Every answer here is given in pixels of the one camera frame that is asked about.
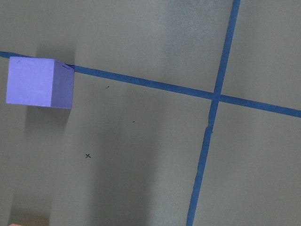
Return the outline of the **purple foam block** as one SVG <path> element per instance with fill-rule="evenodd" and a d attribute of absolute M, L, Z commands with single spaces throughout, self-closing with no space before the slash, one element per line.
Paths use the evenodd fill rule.
<path fill-rule="evenodd" d="M 7 104 L 72 108 L 74 69 L 49 58 L 11 56 Z"/>

